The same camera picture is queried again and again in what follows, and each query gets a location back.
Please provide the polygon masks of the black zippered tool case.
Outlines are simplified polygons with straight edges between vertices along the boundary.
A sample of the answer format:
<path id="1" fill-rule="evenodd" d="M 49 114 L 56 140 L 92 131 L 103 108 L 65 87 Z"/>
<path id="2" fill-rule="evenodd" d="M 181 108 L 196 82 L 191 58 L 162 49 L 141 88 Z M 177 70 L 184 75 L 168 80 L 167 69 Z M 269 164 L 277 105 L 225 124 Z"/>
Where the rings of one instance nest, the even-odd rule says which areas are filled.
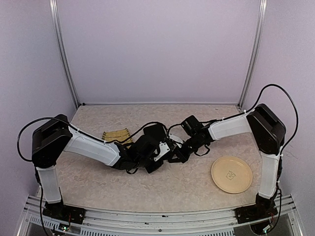
<path id="1" fill-rule="evenodd" d="M 161 124 L 153 124 L 143 129 L 145 135 L 152 137 L 157 142 L 164 143 L 166 138 L 166 132 Z"/>

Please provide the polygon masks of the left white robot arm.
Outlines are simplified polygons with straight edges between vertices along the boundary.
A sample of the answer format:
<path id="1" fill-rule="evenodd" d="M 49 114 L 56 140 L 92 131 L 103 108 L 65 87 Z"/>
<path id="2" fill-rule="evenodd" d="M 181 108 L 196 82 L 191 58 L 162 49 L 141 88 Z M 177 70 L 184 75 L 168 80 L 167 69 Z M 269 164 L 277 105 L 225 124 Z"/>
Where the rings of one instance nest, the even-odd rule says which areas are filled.
<path id="1" fill-rule="evenodd" d="M 69 214 L 69 208 L 62 203 L 55 165 L 63 152 L 76 153 L 96 160 L 117 170 L 133 174 L 139 168 L 148 173 L 163 164 L 163 158 L 171 151 L 164 140 L 157 141 L 149 135 L 142 135 L 131 145 L 118 141 L 106 141 L 87 134 L 68 122 L 67 116 L 59 114 L 47 118 L 47 122 L 32 134 L 32 157 L 39 176 L 39 183 L 49 210 L 59 219 Z"/>

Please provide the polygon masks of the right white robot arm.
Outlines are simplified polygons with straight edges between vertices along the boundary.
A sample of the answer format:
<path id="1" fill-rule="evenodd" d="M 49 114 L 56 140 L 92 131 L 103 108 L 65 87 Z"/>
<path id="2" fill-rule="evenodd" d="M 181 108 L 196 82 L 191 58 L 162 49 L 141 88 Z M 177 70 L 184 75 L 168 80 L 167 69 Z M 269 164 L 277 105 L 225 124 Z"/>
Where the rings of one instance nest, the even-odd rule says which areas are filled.
<path id="1" fill-rule="evenodd" d="M 244 133 L 252 134 L 262 160 L 258 196 L 265 199 L 274 196 L 281 175 L 286 127 L 265 104 L 259 104 L 248 112 L 209 122 L 200 122 L 195 116 L 190 116 L 180 126 L 189 139 L 183 141 L 171 134 L 167 136 L 179 147 L 181 162 L 186 162 L 193 152 L 214 141 Z"/>

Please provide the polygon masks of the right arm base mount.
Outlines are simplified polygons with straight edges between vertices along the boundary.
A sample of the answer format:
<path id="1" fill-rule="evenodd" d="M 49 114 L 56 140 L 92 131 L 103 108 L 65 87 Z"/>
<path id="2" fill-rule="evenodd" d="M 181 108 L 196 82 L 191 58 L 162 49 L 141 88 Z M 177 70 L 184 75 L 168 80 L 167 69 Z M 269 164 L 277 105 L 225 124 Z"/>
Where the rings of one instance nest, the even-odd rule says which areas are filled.
<path id="1" fill-rule="evenodd" d="M 257 194 L 253 205 L 236 208 L 234 211 L 238 224 L 277 215 L 278 210 L 275 204 L 277 193 L 278 191 L 271 198 L 264 198 Z"/>

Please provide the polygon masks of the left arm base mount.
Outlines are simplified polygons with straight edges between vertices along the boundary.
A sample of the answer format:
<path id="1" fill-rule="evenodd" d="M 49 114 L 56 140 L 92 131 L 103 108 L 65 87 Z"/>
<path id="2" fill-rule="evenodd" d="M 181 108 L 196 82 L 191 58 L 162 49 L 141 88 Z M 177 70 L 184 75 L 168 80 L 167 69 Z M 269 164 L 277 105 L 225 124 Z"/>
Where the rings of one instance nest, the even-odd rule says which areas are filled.
<path id="1" fill-rule="evenodd" d="M 86 210 L 81 207 L 65 205 L 63 202 L 46 203 L 42 214 L 68 223 L 83 224 Z"/>

